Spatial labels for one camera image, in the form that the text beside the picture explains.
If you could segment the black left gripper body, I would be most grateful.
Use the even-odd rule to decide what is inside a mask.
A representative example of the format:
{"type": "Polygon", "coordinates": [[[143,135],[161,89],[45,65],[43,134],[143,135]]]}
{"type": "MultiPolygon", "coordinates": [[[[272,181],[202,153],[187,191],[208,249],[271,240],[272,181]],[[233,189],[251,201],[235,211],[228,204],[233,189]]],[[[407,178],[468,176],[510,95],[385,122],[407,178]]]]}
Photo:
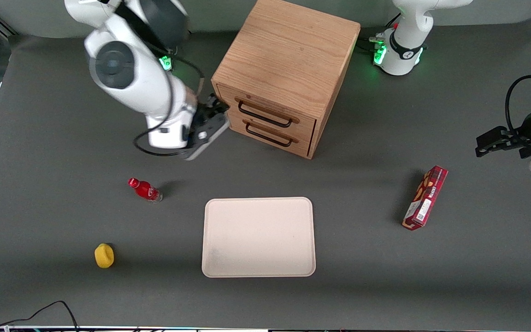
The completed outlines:
{"type": "Polygon", "coordinates": [[[531,157],[531,113],[526,116],[519,127],[514,127],[511,122],[510,105],[504,105],[504,115],[508,126],[508,141],[499,144],[503,151],[518,149],[522,159],[531,157]]]}

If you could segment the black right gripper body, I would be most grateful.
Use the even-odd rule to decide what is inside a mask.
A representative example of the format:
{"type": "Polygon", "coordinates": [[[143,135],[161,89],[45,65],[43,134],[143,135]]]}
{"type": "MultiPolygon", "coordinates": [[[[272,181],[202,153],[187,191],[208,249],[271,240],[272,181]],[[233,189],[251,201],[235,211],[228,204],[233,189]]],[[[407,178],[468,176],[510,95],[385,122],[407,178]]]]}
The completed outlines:
{"type": "Polygon", "coordinates": [[[201,104],[193,121],[193,147],[212,143],[224,130],[224,120],[217,118],[217,108],[201,104]]]}

